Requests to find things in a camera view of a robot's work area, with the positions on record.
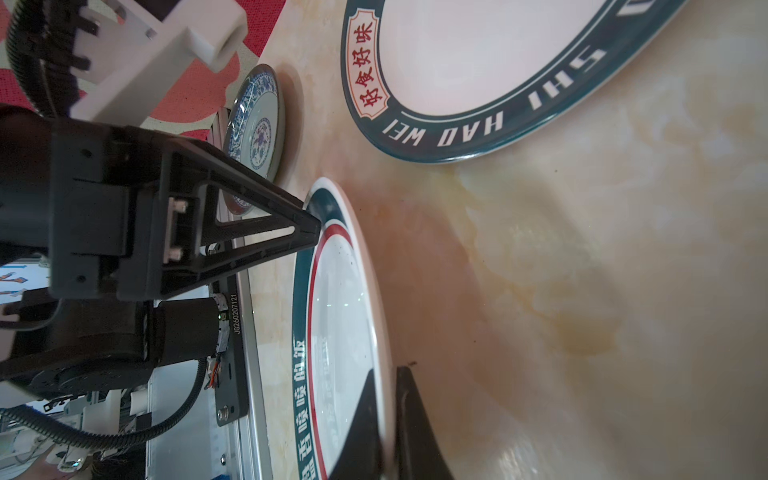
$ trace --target beige marble surface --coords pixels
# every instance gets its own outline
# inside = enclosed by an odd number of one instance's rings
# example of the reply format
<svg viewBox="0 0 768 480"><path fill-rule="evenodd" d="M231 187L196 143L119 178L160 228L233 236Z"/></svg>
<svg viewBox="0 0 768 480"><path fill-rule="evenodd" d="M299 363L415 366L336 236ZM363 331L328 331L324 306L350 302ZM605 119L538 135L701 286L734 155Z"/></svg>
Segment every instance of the beige marble surface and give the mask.
<svg viewBox="0 0 768 480"><path fill-rule="evenodd" d="M345 3L288 0L261 57L277 183L346 191L455 477L768 478L768 2L690 0L564 117L438 167L353 123ZM250 278L274 476L298 478L293 256Z"/></svg>

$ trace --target white plate with green rim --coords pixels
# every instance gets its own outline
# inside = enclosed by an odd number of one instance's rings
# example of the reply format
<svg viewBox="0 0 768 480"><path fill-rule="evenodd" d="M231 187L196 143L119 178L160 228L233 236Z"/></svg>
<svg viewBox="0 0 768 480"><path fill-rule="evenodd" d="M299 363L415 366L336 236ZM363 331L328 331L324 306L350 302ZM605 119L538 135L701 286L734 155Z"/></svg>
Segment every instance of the white plate with green rim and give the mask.
<svg viewBox="0 0 768 480"><path fill-rule="evenodd" d="M323 230L296 255L293 279L293 414L299 478L336 466L363 384L373 372L384 472L395 455L395 373L379 288L353 209L320 178L304 207Z"/></svg>
<svg viewBox="0 0 768 480"><path fill-rule="evenodd" d="M685 0L348 0L349 112L378 149L439 164L510 144L629 62Z"/></svg>

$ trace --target blue floral pattern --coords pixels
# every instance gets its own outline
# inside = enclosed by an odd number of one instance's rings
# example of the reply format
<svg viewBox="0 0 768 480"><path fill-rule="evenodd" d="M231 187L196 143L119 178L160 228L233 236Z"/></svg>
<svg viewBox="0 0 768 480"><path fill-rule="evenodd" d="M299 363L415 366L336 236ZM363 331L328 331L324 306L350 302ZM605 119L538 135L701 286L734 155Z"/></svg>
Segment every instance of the blue floral pattern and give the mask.
<svg viewBox="0 0 768 480"><path fill-rule="evenodd" d="M227 153L230 157L234 158L237 161L240 161L240 153L242 151L242 144L243 144L243 137L245 136L245 126L248 122L248 117L250 116L251 110L253 110L253 106L256 104L256 102L259 100L259 98L267 93L268 91L271 91L275 95L277 95L277 84L275 83L275 78L266 71L260 72L259 74L254 75L250 79L250 83L248 84L247 89L243 93L243 96L239 99L237 104L234 105L234 112L235 115L232 118L232 135L230 137L230 143L227 146ZM267 140L266 147L265 147L265 156L264 160L266 160L266 150L269 147L269 140Z"/></svg>
<svg viewBox="0 0 768 480"><path fill-rule="evenodd" d="M272 125L266 118L259 120L253 131L253 141L250 144L250 166L258 170L264 165L270 152L270 140L272 139Z"/></svg>
<svg viewBox="0 0 768 480"><path fill-rule="evenodd" d="M235 203L237 204L237 206L242 208L242 209L247 209L248 207L250 207L250 204L248 202L246 202L245 200L243 200L242 198L240 198L240 197L235 197L233 195L232 196L232 200L235 200Z"/></svg>

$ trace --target screw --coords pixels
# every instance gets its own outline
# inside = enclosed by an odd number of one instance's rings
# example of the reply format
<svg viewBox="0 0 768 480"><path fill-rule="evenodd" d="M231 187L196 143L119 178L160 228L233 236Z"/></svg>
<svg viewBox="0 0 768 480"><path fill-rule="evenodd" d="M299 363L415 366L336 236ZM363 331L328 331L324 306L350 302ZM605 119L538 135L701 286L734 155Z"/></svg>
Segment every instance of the screw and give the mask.
<svg viewBox="0 0 768 480"><path fill-rule="evenodd" d="M230 418L230 408L225 405L216 413L216 418L219 419L219 422L226 422Z"/></svg>
<svg viewBox="0 0 768 480"><path fill-rule="evenodd" d="M186 200L173 200L174 202L174 212L177 212L179 214L185 214L187 212L187 207L189 207L189 202Z"/></svg>
<svg viewBox="0 0 768 480"><path fill-rule="evenodd" d="M168 258L174 262L181 261L181 257L184 256L184 249L181 247L171 247L168 249Z"/></svg>

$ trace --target black cable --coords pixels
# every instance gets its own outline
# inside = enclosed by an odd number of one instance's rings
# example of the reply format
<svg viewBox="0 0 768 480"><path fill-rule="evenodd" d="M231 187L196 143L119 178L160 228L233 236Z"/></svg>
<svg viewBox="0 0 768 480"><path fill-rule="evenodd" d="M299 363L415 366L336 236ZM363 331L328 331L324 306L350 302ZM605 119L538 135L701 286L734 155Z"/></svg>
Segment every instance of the black cable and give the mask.
<svg viewBox="0 0 768 480"><path fill-rule="evenodd" d="M74 447L89 450L124 449L132 445L144 443L147 440L151 440L164 434L173 428L174 425L176 425L190 411L190 409L192 409L192 406L197 401L197 397L200 395L200 390L203 387L206 366L207 362L205 359L197 361L197 376L195 377L192 391L173 415L163 422L139 432L132 432L124 435L99 435L96 433L83 432L82 430L73 429L69 425L60 423L26 405L19 405L12 409L0 409L0 413L25 427L35 430L37 433L49 437L50 440L53 440L55 443L72 445Z"/></svg>
<svg viewBox="0 0 768 480"><path fill-rule="evenodd" d="M56 304L56 310L53 311L50 317L45 320L34 320L31 322L6 322L0 321L0 329L14 330L16 332L32 332L34 330L40 330L53 323L58 317L65 313L65 301L60 299Z"/></svg>
<svg viewBox="0 0 768 480"><path fill-rule="evenodd" d="M45 2L45 31L43 36L48 48L72 54L74 36L77 27L74 22L64 22L70 15L76 15L85 0L57 0ZM69 109L78 100L80 93L78 79L69 72L69 65L59 65L53 61L43 62L43 85L54 115L69 117Z"/></svg>
<svg viewBox="0 0 768 480"><path fill-rule="evenodd" d="M55 114L48 101L42 64L40 59L26 53L24 48L30 41L28 36L42 35L44 28L43 0L19 0L13 8L13 16L8 25L5 50L13 75L24 95L43 117L52 118Z"/></svg>

